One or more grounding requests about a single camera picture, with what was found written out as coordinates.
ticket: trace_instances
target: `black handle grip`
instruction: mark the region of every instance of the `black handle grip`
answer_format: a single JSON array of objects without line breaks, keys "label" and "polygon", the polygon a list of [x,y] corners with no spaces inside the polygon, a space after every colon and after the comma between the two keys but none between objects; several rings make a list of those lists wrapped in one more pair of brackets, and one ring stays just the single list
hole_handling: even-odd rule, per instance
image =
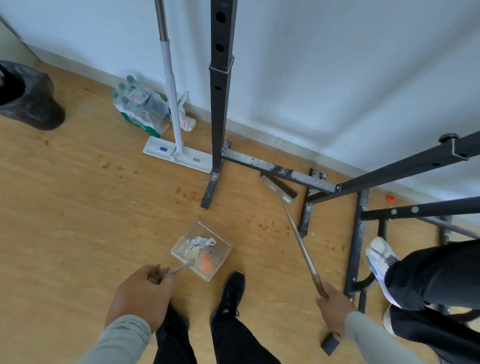
[{"label": "black handle grip", "polygon": [[327,337],[322,341],[322,344],[320,345],[322,349],[324,350],[325,354],[328,356],[332,355],[332,353],[335,351],[336,347],[338,346],[338,341],[334,338],[332,333],[329,333]]}]

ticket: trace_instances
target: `baseboard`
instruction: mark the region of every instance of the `baseboard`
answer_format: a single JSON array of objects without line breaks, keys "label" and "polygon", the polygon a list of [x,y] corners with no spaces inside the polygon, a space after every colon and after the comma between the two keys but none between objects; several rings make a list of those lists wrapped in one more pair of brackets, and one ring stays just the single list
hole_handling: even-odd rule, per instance
[{"label": "baseboard", "polygon": [[[116,87],[118,83],[123,81],[123,78],[121,77],[97,70],[93,67],[90,67],[88,65],[85,65],[77,61],[72,61],[68,58],[52,53],[45,49],[41,49],[28,44],[27,46],[42,62],[52,64],[56,67],[79,74],[83,77],[90,78],[92,80],[101,82],[103,84],[106,84],[112,87]],[[150,86],[154,90],[157,90],[158,92],[165,94],[164,86],[162,84],[152,82],[145,78],[141,78],[140,81],[146,83],[148,86]],[[205,120],[207,122],[212,121],[211,113],[209,111],[188,103],[186,103],[184,107],[188,113],[192,113],[196,117],[202,120]],[[294,154],[296,156],[305,158],[307,160],[311,160],[315,163],[318,163],[319,165],[325,166],[332,170],[336,170],[350,177],[358,177],[366,173],[366,171],[361,170],[360,168],[354,167],[352,165],[341,162],[334,158],[327,157],[323,154],[314,152],[313,150],[294,144],[292,142],[276,137],[269,133],[265,133],[260,130],[254,129],[250,126],[243,125],[231,119],[227,119],[226,129],[231,132],[242,135],[246,138],[256,140],[260,143],[282,149],[290,154]],[[391,191],[393,193],[399,194],[419,204],[439,201],[439,199],[437,198],[434,198],[422,192],[415,191],[414,189],[403,186],[397,182],[386,183],[381,187],[387,191]],[[470,223],[474,223],[475,225],[480,226],[480,214],[463,215],[462,218],[455,218],[455,221],[459,221],[457,223],[461,223],[461,220],[466,220]]]}]

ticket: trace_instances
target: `white sneaker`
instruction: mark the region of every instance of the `white sneaker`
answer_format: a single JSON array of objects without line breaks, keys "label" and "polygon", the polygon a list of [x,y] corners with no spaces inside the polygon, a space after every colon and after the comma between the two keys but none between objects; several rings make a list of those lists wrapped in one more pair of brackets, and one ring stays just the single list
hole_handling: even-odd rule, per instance
[{"label": "white sneaker", "polygon": [[393,264],[398,262],[398,258],[396,257],[392,248],[385,240],[383,240],[383,238],[377,236],[370,242],[370,245],[366,251],[366,256],[368,266],[377,278],[380,287],[382,287],[382,291],[386,299],[388,299],[391,304],[401,308],[400,305],[390,295],[387,287],[385,286],[385,274]]},{"label": "white sneaker", "polygon": [[389,305],[387,310],[384,313],[384,326],[389,333],[391,333],[393,336],[396,336],[392,328],[392,319],[390,317],[390,307],[392,307],[392,305]]}]

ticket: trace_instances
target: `water bottle pack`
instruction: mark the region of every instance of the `water bottle pack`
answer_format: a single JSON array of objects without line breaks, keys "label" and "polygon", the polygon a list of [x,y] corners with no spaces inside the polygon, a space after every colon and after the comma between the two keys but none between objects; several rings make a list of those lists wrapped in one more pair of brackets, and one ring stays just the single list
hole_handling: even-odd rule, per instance
[{"label": "water bottle pack", "polygon": [[168,105],[151,88],[140,84],[133,76],[119,83],[112,92],[113,104],[126,121],[160,137],[168,128]]}]

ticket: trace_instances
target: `white wall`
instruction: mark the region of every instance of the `white wall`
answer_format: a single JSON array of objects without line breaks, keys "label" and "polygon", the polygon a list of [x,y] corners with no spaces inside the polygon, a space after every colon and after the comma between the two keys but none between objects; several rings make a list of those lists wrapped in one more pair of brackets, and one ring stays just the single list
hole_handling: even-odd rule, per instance
[{"label": "white wall", "polygon": [[[165,0],[177,89],[210,109],[210,1]],[[153,0],[16,0],[27,44],[164,82]],[[240,0],[228,117],[364,170],[480,129],[478,0]],[[480,194],[480,157],[401,182]]]},{"label": "white wall", "polygon": [[0,60],[34,67],[39,61],[21,40],[0,21]]}]

